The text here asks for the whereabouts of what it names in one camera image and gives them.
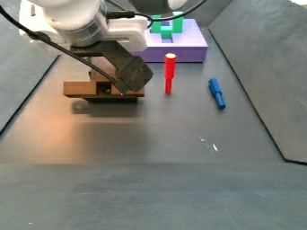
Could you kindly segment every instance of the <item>black cable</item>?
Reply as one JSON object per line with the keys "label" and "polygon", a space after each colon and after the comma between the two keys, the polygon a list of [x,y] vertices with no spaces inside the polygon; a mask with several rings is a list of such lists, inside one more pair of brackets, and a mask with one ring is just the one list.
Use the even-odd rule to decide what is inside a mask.
{"label": "black cable", "polygon": [[117,3],[115,3],[113,0],[107,0],[107,2],[111,3],[113,6],[116,6],[119,9],[121,9],[123,11],[127,11],[127,9],[121,7]]}
{"label": "black cable", "polygon": [[152,21],[153,22],[163,22],[163,21],[168,21],[168,20],[173,20],[177,18],[184,17],[189,12],[192,12],[207,0],[201,0],[193,7],[191,7],[187,11],[184,11],[183,13],[180,13],[179,15],[171,16],[171,17],[165,17],[165,18],[153,18]]}
{"label": "black cable", "polygon": [[25,26],[23,26],[12,17],[11,15],[7,13],[5,9],[3,8],[3,6],[0,5],[0,14],[4,15],[4,17],[11,21],[11,23],[17,26],[24,32],[28,33],[28,35],[33,38],[36,38],[37,40],[41,40],[44,43],[47,43],[49,46],[52,46],[53,48],[59,49],[60,51],[63,51],[69,57],[72,57],[73,59],[76,59],[77,61],[80,61],[83,64],[85,64],[87,66],[89,66],[92,69],[95,69],[101,75],[104,75],[107,77],[107,79],[112,82],[112,84],[116,84],[116,80],[103,71],[100,70],[95,65],[92,65],[87,60],[84,60],[81,57],[79,57],[76,54],[73,54],[69,50],[64,49],[61,46],[59,46],[56,43],[53,43],[52,41],[49,41],[47,38],[44,38],[39,33],[36,33],[35,31],[29,30]]}
{"label": "black cable", "polygon": [[143,16],[145,18],[149,19],[151,23],[148,25],[148,28],[151,27],[153,22],[163,22],[163,21],[169,21],[177,18],[184,17],[189,12],[192,12],[207,0],[201,0],[193,7],[191,7],[187,11],[184,11],[183,13],[173,15],[171,17],[165,17],[165,18],[152,18],[149,15],[145,15],[143,13],[136,13],[136,15]]}
{"label": "black cable", "polygon": [[135,18],[136,15],[148,18],[149,20],[148,28],[149,28],[153,23],[152,18],[145,14],[136,13],[135,11],[109,11],[107,12],[107,19]]}

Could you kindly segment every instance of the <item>green object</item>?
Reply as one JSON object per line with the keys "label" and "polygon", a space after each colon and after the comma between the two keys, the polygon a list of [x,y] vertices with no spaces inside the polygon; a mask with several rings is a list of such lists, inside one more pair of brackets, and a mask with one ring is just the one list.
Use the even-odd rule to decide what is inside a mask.
{"label": "green object", "polygon": [[[172,15],[176,16],[183,12],[173,12]],[[152,18],[160,18],[160,15],[152,15]],[[153,22],[151,26],[152,33],[160,33],[163,39],[169,40],[173,33],[183,32],[183,17],[169,21],[169,25],[161,25],[161,22]]]}

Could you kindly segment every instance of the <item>red peg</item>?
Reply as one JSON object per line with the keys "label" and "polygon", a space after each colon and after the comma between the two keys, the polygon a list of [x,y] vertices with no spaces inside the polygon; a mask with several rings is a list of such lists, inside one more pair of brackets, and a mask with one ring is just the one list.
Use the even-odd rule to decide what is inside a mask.
{"label": "red peg", "polygon": [[176,56],[172,53],[165,55],[165,68],[164,68],[164,77],[165,77],[165,94],[171,94],[171,82],[175,77],[175,65],[176,65]]}

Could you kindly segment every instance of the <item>brown wooden block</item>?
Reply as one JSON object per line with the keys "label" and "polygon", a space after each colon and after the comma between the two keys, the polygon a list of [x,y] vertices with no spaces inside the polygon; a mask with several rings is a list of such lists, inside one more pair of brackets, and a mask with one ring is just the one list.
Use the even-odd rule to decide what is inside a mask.
{"label": "brown wooden block", "polygon": [[91,82],[64,82],[64,96],[80,97],[80,95],[96,95],[97,85]]}

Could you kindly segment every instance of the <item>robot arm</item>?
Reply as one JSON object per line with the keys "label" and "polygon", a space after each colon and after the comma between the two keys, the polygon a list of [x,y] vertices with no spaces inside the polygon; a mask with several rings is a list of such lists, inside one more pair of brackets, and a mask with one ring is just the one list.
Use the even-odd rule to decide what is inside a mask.
{"label": "robot arm", "polygon": [[[192,12],[205,1],[201,0],[184,14]],[[64,52],[77,59],[104,75],[124,94],[128,90],[137,92],[152,77],[152,71],[141,58],[128,53],[147,48],[144,31],[148,27],[147,18],[151,21],[152,18],[148,15],[144,17],[141,12],[152,14],[171,12],[181,7],[187,0],[129,0],[129,2],[140,13],[124,12],[119,19],[107,18],[104,0],[21,0],[20,23],[7,14],[1,5],[0,13],[24,31],[21,35],[29,37],[33,44],[40,48],[45,47],[48,52],[59,49],[61,52],[57,51],[56,54]],[[117,80],[80,58],[96,56],[104,56],[111,61],[116,67]]]}
{"label": "robot arm", "polygon": [[[187,0],[129,0],[129,2],[140,13],[157,14],[172,12]],[[56,43],[63,39],[65,41],[60,44],[63,46],[67,44],[85,47],[100,40],[117,40],[128,51],[141,51],[147,48],[144,37],[147,18],[108,20],[103,0],[91,0],[89,3],[88,0],[21,0],[20,21],[29,28],[45,21],[47,35],[49,33],[57,38]]]}

